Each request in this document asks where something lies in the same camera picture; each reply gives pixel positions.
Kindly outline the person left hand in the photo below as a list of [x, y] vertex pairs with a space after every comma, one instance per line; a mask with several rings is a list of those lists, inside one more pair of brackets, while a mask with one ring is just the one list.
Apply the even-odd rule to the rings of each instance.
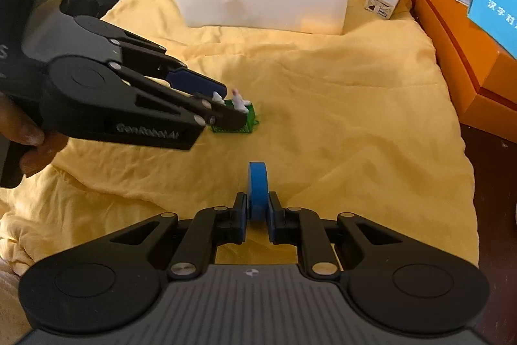
[[69, 142], [69, 138], [59, 132], [41, 130], [5, 94], [1, 94], [1, 135], [14, 143], [29, 147], [18, 165], [27, 178], [50, 165]]

